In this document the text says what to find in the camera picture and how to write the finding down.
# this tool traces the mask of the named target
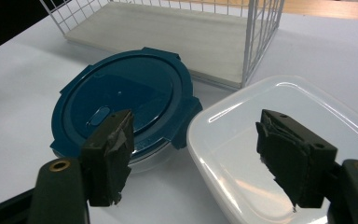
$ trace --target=plastic lid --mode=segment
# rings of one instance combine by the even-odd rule
[[[140,160],[168,143],[186,146],[186,129],[202,110],[179,55],[156,49],[127,51],[89,65],[62,91],[53,112],[51,147],[76,157],[109,114],[134,114],[135,151]]]

